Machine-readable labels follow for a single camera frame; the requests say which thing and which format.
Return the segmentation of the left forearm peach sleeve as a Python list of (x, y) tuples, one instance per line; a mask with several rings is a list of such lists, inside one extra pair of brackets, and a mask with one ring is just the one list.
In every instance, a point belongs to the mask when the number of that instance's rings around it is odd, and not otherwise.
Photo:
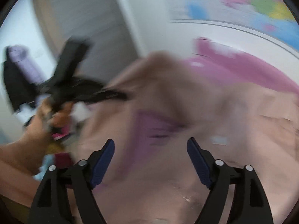
[(30, 207), (39, 183), (33, 178), (42, 165), (48, 145), (48, 133), (26, 131), (16, 142), (1, 145), (1, 195)]

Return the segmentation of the person's left hand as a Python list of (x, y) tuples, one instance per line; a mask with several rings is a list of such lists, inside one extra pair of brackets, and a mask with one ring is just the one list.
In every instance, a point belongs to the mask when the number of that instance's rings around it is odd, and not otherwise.
[(52, 127), (63, 128), (69, 125), (73, 105), (73, 102), (66, 102), (58, 112), (53, 113), (50, 98), (45, 98), (38, 107), (30, 124), (25, 128), (22, 138), (29, 140), (30, 143), (53, 142), (50, 129)]

